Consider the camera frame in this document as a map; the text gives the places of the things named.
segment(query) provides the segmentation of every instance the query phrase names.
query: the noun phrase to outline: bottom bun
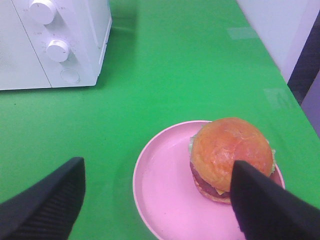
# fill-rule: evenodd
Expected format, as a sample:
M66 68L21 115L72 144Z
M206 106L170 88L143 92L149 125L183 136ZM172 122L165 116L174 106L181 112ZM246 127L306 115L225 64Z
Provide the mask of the bottom bun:
M218 203L224 203L224 204L231 204L231 200L230 200L230 197L225 197L225 198L219 198L219 197L215 197L215 196L212 196L210 195L209 193L207 193L206 191L204 191L202 189L202 187L200 187L199 183L197 182L197 180L195 179L195 176L193 176L193 180L194 180L194 183L195 183L195 186L196 188L198 189L198 191L204 196L206 197L207 199L210 199L214 202L218 202Z

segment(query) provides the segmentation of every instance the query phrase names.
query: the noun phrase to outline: green table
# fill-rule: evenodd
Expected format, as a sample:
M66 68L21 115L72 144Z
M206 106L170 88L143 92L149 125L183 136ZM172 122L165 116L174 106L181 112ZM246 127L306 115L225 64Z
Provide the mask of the green table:
M110 5L96 86L0 92L0 202L83 156L70 239L154 239L132 193L142 148L173 124L237 116L276 149L286 188L320 208L320 141L236 1Z

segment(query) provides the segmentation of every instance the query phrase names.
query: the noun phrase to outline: white microwave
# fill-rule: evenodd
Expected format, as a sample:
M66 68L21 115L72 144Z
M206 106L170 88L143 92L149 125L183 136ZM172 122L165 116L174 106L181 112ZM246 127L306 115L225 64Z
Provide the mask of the white microwave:
M0 90L94 86L108 0L0 0Z

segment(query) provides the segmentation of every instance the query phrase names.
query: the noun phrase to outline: microwave knob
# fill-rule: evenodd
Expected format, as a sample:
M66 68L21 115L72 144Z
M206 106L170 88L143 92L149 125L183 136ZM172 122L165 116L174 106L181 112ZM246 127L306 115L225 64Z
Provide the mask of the microwave knob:
M46 48L48 57L58 63L67 60L69 52L69 45L62 40L52 40Z
M30 0L29 13L36 22L46 25L54 20L57 9L50 0Z

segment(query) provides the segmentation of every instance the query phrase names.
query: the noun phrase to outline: top bun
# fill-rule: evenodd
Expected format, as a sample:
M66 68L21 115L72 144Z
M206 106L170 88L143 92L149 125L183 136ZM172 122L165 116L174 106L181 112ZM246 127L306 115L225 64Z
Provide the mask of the top bun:
M265 136L237 117L207 123L195 136L191 162L212 187L229 192L235 160L244 160L267 177L272 173L273 154Z

